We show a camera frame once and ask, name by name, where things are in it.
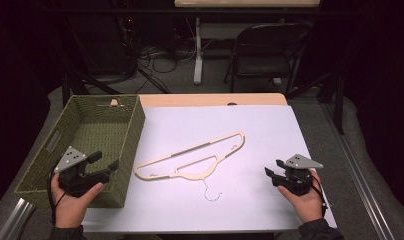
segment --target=dark background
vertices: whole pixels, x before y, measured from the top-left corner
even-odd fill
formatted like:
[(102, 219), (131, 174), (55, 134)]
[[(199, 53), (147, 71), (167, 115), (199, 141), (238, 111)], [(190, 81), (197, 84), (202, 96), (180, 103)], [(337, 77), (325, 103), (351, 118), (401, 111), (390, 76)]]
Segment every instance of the dark background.
[[(150, 2), (171, 7), (171, 1)], [(329, 0), (323, 1), (322, 9), (357, 11), (365, 3)], [(344, 75), (345, 95), (358, 109), (373, 163), (404, 205), (404, 2), (375, 3), (364, 44)], [(138, 20), (142, 25), (158, 26), (159, 34), (148, 28), (144, 32), (154, 41), (170, 39), (171, 32), (165, 29), (171, 29), (171, 22)], [(359, 19), (317, 20), (297, 84), (334, 69), (346, 56), (346, 46), (359, 24)], [(59, 18), (36, 14), (26, 1), (0, 1), (0, 198), (44, 123), (50, 107), (47, 94), (61, 85), (66, 62), (79, 69), (87, 67), (77, 42)]]

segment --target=sleeve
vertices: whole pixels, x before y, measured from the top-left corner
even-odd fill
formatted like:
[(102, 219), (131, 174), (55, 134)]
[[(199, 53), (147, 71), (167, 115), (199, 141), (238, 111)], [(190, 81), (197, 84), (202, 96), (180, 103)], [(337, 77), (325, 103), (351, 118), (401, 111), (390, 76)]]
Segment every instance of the sleeve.
[(324, 218), (306, 222), (299, 227), (301, 240), (343, 240), (343, 235), (331, 228)]
[(83, 225), (78, 228), (57, 228), (50, 230), (49, 240), (86, 240), (83, 236)]

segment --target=white paper sheet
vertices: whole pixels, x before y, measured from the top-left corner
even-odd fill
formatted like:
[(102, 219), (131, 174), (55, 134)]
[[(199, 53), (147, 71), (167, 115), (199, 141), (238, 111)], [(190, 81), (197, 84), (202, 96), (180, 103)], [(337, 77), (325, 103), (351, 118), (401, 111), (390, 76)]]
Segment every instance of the white paper sheet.
[[(88, 209), (88, 232), (215, 233), (296, 229), (301, 224), (264, 167), (283, 175), (276, 159), (310, 157), (290, 106), (145, 108), (135, 164), (236, 131), (244, 146), (203, 181), (143, 181), (132, 173), (125, 207)], [(330, 226), (336, 227), (331, 210)]]

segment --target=green basket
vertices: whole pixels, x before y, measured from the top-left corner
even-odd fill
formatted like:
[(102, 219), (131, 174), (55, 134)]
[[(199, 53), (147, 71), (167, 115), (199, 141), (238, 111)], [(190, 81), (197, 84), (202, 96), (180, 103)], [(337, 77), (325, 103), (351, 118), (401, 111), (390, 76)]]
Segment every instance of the green basket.
[(111, 174), (110, 182), (90, 207), (123, 207), (144, 121), (138, 95), (71, 97), (15, 193), (35, 206), (49, 207), (46, 190), (49, 171), (72, 146), (86, 155), (102, 152), (102, 159), (87, 164), (86, 172), (105, 169), (119, 159), (118, 170)]

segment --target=wicker basket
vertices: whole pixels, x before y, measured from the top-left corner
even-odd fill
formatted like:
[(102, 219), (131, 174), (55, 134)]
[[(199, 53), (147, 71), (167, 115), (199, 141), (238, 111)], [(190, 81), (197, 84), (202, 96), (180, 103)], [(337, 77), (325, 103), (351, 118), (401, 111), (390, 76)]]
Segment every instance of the wicker basket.
[(87, 155), (102, 151), (102, 159), (88, 164), (86, 172), (105, 169), (120, 160), (120, 167), (111, 174), (111, 181), (90, 207), (123, 207), (144, 121), (138, 95), (71, 97), (15, 193), (33, 205), (49, 207), (46, 191), (49, 171), (72, 146)]

